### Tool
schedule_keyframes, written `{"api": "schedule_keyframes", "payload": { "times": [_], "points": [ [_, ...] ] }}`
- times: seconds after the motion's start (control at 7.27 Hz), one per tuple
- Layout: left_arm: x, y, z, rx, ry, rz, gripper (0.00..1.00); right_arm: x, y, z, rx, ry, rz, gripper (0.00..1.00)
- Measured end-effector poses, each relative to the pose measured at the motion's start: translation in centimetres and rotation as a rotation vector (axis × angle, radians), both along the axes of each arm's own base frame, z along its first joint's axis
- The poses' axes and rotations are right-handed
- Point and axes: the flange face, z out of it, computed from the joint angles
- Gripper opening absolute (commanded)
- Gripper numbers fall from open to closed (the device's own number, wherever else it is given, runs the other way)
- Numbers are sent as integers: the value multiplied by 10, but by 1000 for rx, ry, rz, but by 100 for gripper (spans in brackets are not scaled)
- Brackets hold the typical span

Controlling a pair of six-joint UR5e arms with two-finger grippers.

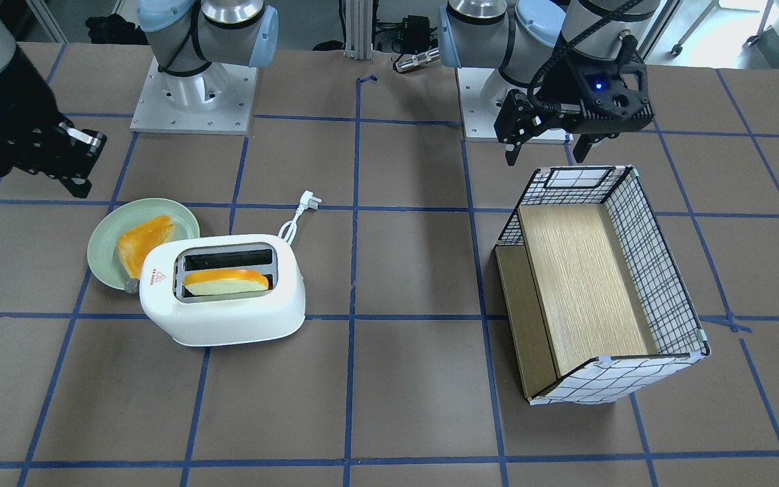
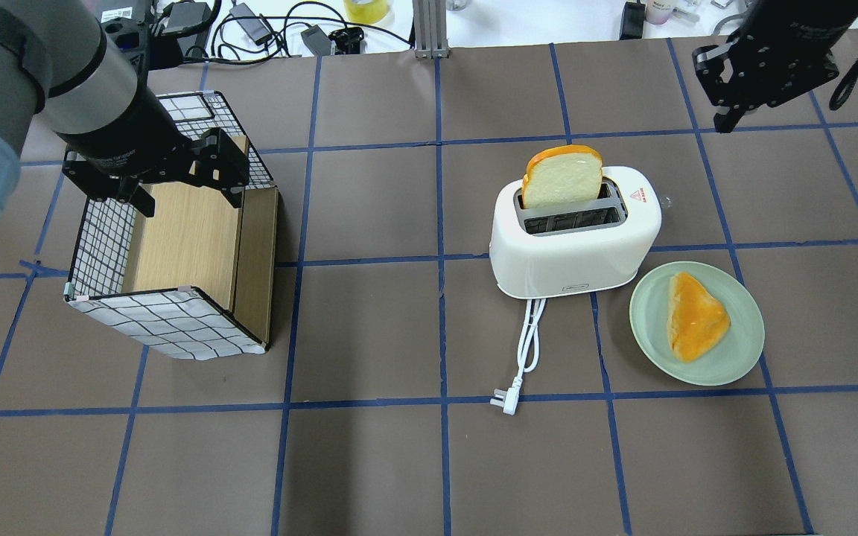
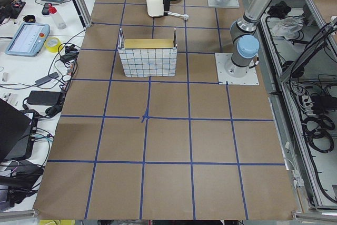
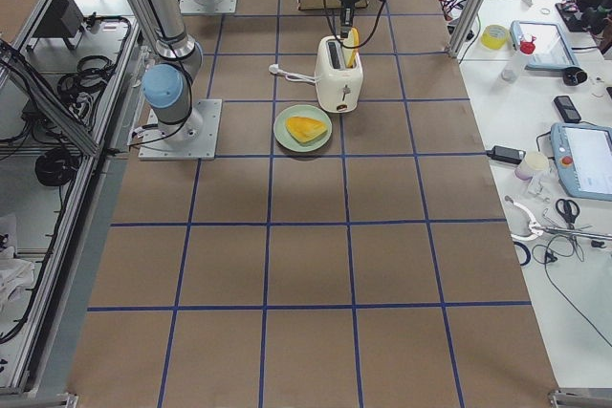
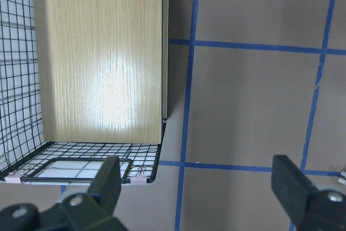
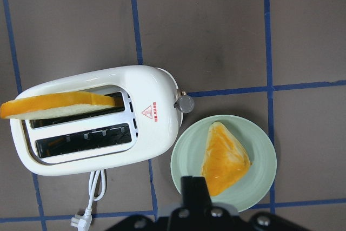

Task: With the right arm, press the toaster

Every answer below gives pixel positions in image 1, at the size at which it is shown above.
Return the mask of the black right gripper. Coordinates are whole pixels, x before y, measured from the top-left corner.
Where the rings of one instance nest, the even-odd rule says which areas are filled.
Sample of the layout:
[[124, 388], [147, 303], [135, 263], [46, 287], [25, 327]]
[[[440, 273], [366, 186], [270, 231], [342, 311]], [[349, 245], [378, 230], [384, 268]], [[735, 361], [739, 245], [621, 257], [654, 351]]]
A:
[[78, 130], [21, 47], [0, 71], [0, 178], [16, 168], [59, 180], [74, 198], [88, 198], [89, 175], [108, 137]]

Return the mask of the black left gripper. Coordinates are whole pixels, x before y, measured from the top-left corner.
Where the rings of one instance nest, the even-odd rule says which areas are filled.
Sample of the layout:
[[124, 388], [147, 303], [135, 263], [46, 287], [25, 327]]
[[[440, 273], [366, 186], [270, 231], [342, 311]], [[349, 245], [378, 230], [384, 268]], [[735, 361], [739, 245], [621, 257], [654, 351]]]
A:
[[584, 163], [600, 138], [637, 132], [653, 121], [644, 62], [559, 61], [534, 93], [511, 89], [494, 123], [515, 166], [523, 144], [547, 130], [579, 135], [572, 151]]

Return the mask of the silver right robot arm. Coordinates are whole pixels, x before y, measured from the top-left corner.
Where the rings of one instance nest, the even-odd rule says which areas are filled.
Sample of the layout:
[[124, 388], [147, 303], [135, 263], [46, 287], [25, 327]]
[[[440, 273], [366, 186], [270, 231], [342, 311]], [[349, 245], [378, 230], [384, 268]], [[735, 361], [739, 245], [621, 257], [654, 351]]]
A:
[[[263, 1], [139, 1], [154, 52], [132, 129], [143, 133], [244, 135], [256, 71], [277, 49], [279, 14]], [[0, 178], [13, 169], [47, 175], [76, 198], [106, 145], [78, 129], [0, 20]]]

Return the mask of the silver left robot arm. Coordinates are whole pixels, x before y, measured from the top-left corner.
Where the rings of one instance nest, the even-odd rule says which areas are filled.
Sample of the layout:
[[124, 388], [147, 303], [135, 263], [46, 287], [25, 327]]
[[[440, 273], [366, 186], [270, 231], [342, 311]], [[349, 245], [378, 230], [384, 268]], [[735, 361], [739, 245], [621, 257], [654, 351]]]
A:
[[655, 119], [638, 49], [657, 1], [448, 1], [438, 47], [452, 68], [491, 68], [507, 90], [494, 133], [513, 166], [523, 145], [550, 130], [593, 145]]

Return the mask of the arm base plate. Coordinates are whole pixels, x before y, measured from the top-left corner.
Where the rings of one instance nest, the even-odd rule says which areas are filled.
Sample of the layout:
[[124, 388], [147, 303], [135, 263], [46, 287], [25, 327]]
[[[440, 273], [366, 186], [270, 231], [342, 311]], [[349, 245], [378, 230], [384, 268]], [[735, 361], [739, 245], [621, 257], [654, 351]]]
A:
[[134, 133], [247, 135], [259, 70], [212, 64], [203, 73], [161, 73], [151, 60], [130, 123]]
[[457, 68], [456, 80], [466, 141], [496, 142], [494, 123], [514, 86], [492, 68]]

